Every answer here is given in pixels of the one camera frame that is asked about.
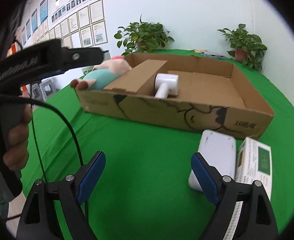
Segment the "person's left hand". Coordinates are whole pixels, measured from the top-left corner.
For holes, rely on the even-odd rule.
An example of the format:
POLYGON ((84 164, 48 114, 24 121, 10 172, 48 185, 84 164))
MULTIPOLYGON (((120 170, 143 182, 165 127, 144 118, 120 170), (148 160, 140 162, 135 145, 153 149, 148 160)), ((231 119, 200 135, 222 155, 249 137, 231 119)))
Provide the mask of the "person's left hand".
POLYGON ((23 120, 9 131, 8 142, 10 148, 7 153, 3 155, 3 161, 11 171, 22 170, 29 159, 27 147, 31 113, 30 106, 26 106, 24 109, 23 120))

